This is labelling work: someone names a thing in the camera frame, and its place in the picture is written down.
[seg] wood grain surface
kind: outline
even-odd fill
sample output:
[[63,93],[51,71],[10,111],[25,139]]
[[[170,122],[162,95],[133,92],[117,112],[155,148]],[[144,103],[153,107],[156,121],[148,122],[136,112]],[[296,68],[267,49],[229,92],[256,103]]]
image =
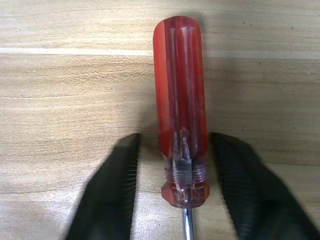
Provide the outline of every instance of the wood grain surface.
[[[0,0],[0,239],[62,239],[118,139],[143,133],[132,239],[182,239],[160,194],[152,35],[202,29],[209,131],[250,143],[320,225],[316,0]],[[197,239],[236,239],[208,166]]]

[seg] screwdriver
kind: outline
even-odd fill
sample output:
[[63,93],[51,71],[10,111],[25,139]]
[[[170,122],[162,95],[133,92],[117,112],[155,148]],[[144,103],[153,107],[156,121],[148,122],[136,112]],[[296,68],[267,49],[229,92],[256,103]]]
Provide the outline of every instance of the screwdriver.
[[190,17],[161,21],[153,34],[158,139],[166,183],[162,197],[182,209],[185,240],[193,240],[192,208],[209,196],[201,31]]

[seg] wooden table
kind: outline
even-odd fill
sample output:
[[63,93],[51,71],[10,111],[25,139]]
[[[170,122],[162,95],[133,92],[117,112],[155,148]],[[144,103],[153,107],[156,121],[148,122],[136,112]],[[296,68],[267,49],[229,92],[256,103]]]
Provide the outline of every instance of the wooden table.
[[[160,195],[152,52],[174,15],[202,28],[208,130],[250,143],[320,225],[318,1],[0,0],[0,239],[61,239],[87,180],[135,132],[132,237],[182,239]],[[235,239],[211,180],[197,239]]]

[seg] screwdriver handle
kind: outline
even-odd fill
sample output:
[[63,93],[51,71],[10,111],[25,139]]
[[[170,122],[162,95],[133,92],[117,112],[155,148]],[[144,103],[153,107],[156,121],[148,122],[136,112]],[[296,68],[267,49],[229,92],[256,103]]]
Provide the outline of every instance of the screwdriver handle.
[[161,21],[153,35],[158,138],[165,160],[162,197],[178,208],[202,205],[208,195],[208,149],[201,32],[186,16]]

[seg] screwdriver shaft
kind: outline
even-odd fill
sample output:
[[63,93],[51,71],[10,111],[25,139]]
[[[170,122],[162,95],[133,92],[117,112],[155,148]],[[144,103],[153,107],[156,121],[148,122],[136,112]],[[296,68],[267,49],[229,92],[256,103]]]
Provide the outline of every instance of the screwdriver shaft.
[[192,208],[182,209],[182,228],[184,240],[194,240]]

